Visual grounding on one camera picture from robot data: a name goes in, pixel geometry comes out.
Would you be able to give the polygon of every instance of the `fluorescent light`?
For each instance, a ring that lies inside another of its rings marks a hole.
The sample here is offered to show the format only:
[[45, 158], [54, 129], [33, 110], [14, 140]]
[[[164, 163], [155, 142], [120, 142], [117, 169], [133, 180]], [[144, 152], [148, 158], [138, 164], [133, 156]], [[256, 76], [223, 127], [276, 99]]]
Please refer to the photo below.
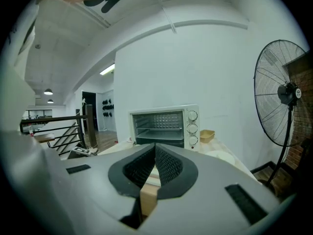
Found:
[[112, 64], [110, 67], [106, 68], [103, 72], [100, 73], [100, 75], [105, 75], [108, 72], [112, 71], [115, 68], [115, 64]]
[[52, 90], [51, 89], [46, 89], [44, 94], [46, 95], [53, 95]]

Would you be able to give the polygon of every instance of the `oven knob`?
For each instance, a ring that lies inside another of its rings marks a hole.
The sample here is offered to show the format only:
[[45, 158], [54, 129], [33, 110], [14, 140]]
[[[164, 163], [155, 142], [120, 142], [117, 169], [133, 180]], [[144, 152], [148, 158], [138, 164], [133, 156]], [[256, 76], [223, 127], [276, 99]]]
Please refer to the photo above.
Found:
[[191, 121], [195, 121], [198, 118], [198, 114], [195, 111], [188, 112], [188, 117]]
[[188, 126], [187, 126], [187, 131], [189, 132], [189, 133], [196, 133], [197, 132], [197, 130], [198, 130], [198, 127], [195, 125], [195, 124], [189, 124]]
[[198, 138], [196, 136], [190, 136], [189, 137], [189, 143], [191, 145], [195, 145], [198, 142]]

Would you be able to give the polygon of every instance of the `doorway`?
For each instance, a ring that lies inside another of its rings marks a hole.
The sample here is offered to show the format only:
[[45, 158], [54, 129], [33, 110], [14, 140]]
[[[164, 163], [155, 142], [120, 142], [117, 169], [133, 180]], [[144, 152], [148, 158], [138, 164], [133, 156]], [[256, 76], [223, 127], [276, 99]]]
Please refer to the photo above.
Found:
[[[98, 130], [98, 124], [97, 124], [97, 109], [96, 109], [96, 93], [90, 93], [90, 92], [83, 92], [83, 99], [85, 99], [86, 105], [91, 104], [92, 105], [92, 112], [93, 112], [93, 126], [94, 129]], [[83, 115], [86, 115], [86, 108], [83, 107]], [[84, 129], [85, 132], [87, 132], [87, 122], [86, 119], [84, 119]]]

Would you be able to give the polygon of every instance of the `black rubber pad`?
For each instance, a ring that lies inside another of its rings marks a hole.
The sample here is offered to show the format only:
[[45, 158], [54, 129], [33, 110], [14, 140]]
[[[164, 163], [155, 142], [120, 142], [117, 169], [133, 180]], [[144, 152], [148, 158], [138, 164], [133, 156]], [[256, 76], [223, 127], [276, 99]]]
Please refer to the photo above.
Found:
[[240, 185], [229, 185], [225, 189], [251, 225], [267, 215]]
[[183, 196], [198, 178], [195, 163], [159, 143], [156, 144], [156, 167], [161, 181], [157, 200]]
[[152, 143], [112, 164], [109, 181], [120, 195], [137, 199], [154, 166], [155, 144]]
[[90, 169], [91, 167], [87, 164], [83, 164], [83, 165], [79, 165], [79, 166], [75, 166], [75, 167], [71, 167], [71, 168], [67, 168], [67, 172], [69, 174], [73, 174], [82, 170], [87, 170]]

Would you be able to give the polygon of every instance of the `fan motor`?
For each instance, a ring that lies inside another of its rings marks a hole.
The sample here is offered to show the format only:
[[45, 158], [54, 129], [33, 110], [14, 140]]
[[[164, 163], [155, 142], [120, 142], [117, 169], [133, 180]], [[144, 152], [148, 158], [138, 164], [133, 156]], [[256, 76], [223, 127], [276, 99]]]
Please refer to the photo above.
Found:
[[292, 82], [280, 85], [277, 89], [277, 95], [282, 104], [297, 105], [297, 100], [301, 97], [301, 90]]

